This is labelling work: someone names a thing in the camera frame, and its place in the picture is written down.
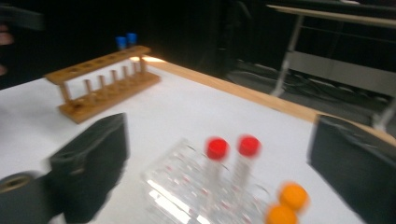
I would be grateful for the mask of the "clear plastic tube rack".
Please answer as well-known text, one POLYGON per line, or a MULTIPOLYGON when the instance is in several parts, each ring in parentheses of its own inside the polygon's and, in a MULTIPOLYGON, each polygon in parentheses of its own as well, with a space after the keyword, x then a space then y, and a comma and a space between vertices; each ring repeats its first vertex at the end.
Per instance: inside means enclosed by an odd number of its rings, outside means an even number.
POLYGON ((262 224, 271 191, 248 181, 243 192, 232 188, 233 170, 223 162, 213 199, 203 191, 205 147, 181 140, 142 174, 148 215, 156 224, 262 224))

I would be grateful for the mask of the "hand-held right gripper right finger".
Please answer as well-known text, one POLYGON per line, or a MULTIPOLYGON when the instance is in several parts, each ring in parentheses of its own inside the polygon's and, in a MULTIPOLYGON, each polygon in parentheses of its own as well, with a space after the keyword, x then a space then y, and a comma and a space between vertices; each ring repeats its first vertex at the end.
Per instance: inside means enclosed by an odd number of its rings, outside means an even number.
POLYGON ((396 224, 396 146, 347 121, 319 116, 308 160, 367 224, 396 224))

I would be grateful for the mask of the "folding table in background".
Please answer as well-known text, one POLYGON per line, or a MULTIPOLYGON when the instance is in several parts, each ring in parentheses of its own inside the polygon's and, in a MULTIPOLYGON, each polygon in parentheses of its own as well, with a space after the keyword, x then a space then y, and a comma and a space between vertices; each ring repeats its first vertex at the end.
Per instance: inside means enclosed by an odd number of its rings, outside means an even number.
POLYGON ((286 6, 280 3, 270 3, 267 6, 278 12, 297 16, 276 80, 276 86, 271 94, 278 97, 284 92, 284 81, 290 68, 300 68, 303 72, 307 72, 310 75, 341 82, 353 87, 390 94, 393 97, 392 101, 381 113, 374 114, 371 122, 373 128, 384 132, 391 119, 396 115, 396 77, 391 77, 391 72, 302 53, 296 51, 295 46, 298 42, 300 31, 303 28, 305 17, 349 22, 393 30, 396 30, 396 19, 331 12, 324 9, 309 9, 304 6, 286 6))

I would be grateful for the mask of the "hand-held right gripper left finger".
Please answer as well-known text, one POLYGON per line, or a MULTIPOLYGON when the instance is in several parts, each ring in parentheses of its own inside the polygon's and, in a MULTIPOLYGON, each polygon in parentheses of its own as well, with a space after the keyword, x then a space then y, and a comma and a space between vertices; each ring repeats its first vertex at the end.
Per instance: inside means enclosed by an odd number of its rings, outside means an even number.
POLYGON ((123 113, 97 120, 49 158, 49 186, 67 224, 90 222, 119 182, 129 158, 123 113))

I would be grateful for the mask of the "orange capped test tube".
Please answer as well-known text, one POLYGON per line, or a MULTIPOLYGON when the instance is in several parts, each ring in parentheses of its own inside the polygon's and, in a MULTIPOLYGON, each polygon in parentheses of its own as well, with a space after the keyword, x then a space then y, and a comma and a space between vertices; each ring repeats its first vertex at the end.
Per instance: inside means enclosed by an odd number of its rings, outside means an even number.
POLYGON ((293 209, 285 204, 272 204, 263 218, 265 224, 298 224, 298 217, 293 209))
POLYGON ((302 213, 310 203, 307 191, 295 182, 286 182, 280 186, 278 200, 297 213, 302 213))

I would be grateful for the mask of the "red capped test tube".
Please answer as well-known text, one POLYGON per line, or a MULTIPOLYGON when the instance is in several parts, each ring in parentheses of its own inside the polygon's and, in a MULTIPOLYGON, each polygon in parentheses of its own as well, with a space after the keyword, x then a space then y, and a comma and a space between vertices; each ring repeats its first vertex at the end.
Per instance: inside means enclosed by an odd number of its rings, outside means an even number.
POLYGON ((252 135, 240 137, 237 156, 233 167, 232 188, 235 192, 243 192, 248 185, 251 169, 262 149, 262 143, 252 135))
POLYGON ((207 199, 213 199, 219 189, 223 162, 227 158, 228 150, 229 145, 223 138, 213 137, 207 141, 203 184, 203 191, 207 199))

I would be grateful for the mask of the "white table cover sheet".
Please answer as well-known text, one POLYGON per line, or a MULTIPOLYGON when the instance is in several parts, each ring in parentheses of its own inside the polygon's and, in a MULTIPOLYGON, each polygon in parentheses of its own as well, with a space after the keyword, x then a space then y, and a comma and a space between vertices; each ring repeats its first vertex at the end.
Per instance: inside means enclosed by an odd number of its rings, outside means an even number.
MULTIPOLYGON (((201 148, 208 137, 220 136, 236 147, 244 133, 263 144, 253 170, 258 182, 277 188, 291 180, 307 190, 310 204, 302 224, 362 224, 307 163, 312 122, 245 100, 245 89, 228 82, 214 89, 165 62, 148 69, 161 82, 110 110, 128 117, 130 158, 93 224, 150 224, 140 178, 148 164, 181 139, 201 148)), ((45 172, 47 157, 90 126, 61 115, 60 102, 58 88, 45 79, 0 91, 0 178, 45 172)))

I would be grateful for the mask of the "wooden test tube rack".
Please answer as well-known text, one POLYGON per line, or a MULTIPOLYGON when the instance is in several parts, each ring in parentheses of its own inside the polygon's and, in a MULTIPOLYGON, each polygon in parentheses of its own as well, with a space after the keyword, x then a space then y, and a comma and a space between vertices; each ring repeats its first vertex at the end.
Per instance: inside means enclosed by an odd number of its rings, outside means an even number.
POLYGON ((64 103, 58 106, 60 112, 75 123, 81 123, 161 81, 158 75, 148 71, 144 59, 148 53, 150 48, 144 46, 122 49, 48 73, 45 78, 60 88, 64 99, 64 103), (103 74, 99 74, 99 87, 95 90, 92 82, 85 78, 83 84, 86 92, 75 99, 72 98, 67 85, 69 81, 105 68, 109 69, 110 82, 106 81, 103 74))

